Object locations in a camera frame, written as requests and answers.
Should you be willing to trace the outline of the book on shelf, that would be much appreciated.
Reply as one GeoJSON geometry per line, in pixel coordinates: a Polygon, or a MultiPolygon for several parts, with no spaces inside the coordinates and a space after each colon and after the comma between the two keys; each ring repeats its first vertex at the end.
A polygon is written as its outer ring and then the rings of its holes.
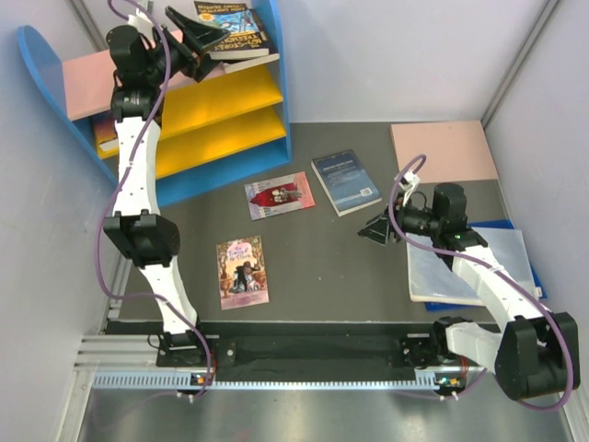
{"type": "Polygon", "coordinates": [[[98,153],[106,155],[117,152],[119,142],[114,120],[110,116],[95,116],[92,124],[98,153]]]}

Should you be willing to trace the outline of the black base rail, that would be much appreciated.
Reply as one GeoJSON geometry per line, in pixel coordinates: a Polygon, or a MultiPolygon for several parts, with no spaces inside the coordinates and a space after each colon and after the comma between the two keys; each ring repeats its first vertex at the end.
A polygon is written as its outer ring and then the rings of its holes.
{"type": "Polygon", "coordinates": [[[204,321],[200,336],[174,337],[158,321],[116,320],[106,333],[149,337],[157,366],[200,369],[215,384],[359,386],[461,370],[458,356],[437,352],[425,322],[204,321]]]}

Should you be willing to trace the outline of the pink purple paperback book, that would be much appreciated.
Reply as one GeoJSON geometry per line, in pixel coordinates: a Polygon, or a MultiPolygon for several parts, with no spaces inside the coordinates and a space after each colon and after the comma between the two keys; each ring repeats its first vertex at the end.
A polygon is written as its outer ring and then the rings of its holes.
{"type": "Polygon", "coordinates": [[[216,245],[221,310],[270,302],[261,236],[216,245]]]}

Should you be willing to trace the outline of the orange lantern cover paperback book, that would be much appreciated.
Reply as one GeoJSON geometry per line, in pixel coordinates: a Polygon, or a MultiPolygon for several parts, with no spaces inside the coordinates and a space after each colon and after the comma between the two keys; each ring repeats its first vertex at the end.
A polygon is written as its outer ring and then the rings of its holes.
{"type": "Polygon", "coordinates": [[[274,61],[278,61],[280,59],[280,54],[278,52],[272,52],[268,55],[243,60],[243,61],[231,61],[231,62],[223,62],[223,69],[226,74],[232,74],[238,71],[242,71],[245,69],[249,69],[252,67],[256,67],[263,64],[268,64],[274,61]]]}

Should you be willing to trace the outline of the pink board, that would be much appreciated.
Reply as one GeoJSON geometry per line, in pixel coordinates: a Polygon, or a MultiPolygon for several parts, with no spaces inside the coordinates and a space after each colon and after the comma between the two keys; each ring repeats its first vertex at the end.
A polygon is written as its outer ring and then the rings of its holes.
{"type": "Polygon", "coordinates": [[[426,156],[418,172],[423,183],[498,179],[478,120],[393,123],[390,132],[401,169],[419,154],[426,156]]]}

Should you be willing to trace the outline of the blue pink yellow bookshelf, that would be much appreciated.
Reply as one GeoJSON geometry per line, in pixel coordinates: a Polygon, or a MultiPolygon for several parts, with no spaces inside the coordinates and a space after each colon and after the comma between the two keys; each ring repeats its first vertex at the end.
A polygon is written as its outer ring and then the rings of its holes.
{"type": "MultiPolygon", "coordinates": [[[[250,5],[275,51],[282,25],[273,1],[250,5]]],[[[17,30],[29,73],[57,118],[108,182],[118,179],[117,155],[98,153],[92,119],[106,113],[114,86],[110,55],[95,52],[61,61],[32,26],[17,30]]],[[[279,59],[232,74],[218,65],[204,80],[176,74],[164,103],[156,151],[156,197],[161,207],[226,186],[292,159],[286,74],[279,59]]]]}

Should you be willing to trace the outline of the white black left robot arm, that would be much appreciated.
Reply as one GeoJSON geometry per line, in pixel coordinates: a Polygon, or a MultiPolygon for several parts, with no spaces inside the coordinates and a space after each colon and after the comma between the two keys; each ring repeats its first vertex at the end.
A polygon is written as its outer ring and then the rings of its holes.
{"type": "Polygon", "coordinates": [[[202,81],[216,66],[210,50],[229,32],[169,6],[165,14],[182,33],[176,38],[146,7],[136,10],[106,37],[115,65],[110,111],[118,136],[119,179],[100,229],[140,271],[150,286],[147,296],[160,308],[158,364],[212,367],[209,344],[179,272],[179,229],[158,207],[156,149],[170,79],[183,74],[202,81]]]}

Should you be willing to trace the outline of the red pink picture book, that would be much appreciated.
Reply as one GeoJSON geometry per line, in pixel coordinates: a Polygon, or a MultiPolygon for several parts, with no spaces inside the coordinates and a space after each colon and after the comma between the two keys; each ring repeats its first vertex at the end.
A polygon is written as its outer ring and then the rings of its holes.
{"type": "Polygon", "coordinates": [[[254,221],[316,205],[304,171],[245,184],[244,189],[254,221]]]}

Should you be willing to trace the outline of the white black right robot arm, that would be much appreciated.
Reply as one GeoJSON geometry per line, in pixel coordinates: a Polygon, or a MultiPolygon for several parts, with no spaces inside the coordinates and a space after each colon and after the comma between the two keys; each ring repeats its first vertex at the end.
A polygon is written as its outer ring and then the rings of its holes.
{"type": "Polygon", "coordinates": [[[502,268],[488,241],[468,225],[462,186],[436,185],[430,207],[414,205],[412,194],[412,184],[401,182],[392,204],[359,236],[381,245],[428,238],[436,256],[474,291],[499,328],[491,332],[461,317],[439,319],[429,342],[432,358],[448,365],[464,356],[492,373],[513,401],[552,393],[567,400],[581,383],[574,318],[547,310],[502,268]]]}

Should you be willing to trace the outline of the blue treehouse paperback book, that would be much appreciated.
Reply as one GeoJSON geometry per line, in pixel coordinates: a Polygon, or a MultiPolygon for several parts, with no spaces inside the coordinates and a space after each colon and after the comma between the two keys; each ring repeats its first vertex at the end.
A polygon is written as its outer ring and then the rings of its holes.
{"type": "Polygon", "coordinates": [[[246,4],[193,2],[196,16],[204,24],[227,30],[229,36],[209,52],[216,61],[234,62],[267,56],[271,43],[255,11],[246,4]]]}

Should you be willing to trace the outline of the dark blue paperback book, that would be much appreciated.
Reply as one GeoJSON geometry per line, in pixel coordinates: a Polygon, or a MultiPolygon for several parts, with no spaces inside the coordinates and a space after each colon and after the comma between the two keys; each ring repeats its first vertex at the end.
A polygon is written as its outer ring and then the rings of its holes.
{"type": "Polygon", "coordinates": [[[352,150],[314,158],[311,168],[338,216],[382,201],[380,191],[352,150]]]}

